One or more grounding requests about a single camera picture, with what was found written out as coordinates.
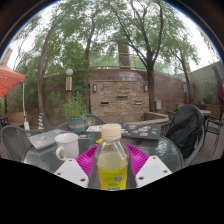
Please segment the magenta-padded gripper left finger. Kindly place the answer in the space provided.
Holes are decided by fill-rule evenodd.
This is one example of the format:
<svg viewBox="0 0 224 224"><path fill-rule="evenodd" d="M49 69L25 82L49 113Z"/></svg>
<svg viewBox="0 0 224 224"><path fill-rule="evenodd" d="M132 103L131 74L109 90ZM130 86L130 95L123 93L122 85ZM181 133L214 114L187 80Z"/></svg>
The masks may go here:
<svg viewBox="0 0 224 224"><path fill-rule="evenodd" d="M84 188L99 188L94 154L98 146L89 148L76 159L64 157L55 175Z"/></svg>

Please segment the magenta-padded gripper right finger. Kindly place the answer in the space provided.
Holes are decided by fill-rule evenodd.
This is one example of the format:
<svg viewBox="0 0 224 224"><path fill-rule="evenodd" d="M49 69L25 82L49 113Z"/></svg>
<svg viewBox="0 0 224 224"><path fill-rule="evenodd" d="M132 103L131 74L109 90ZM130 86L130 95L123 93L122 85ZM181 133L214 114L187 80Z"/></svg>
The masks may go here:
<svg viewBox="0 0 224 224"><path fill-rule="evenodd" d="M128 188L140 188L171 174L170 169L157 156L148 156L130 144L127 148L130 153Z"/></svg>

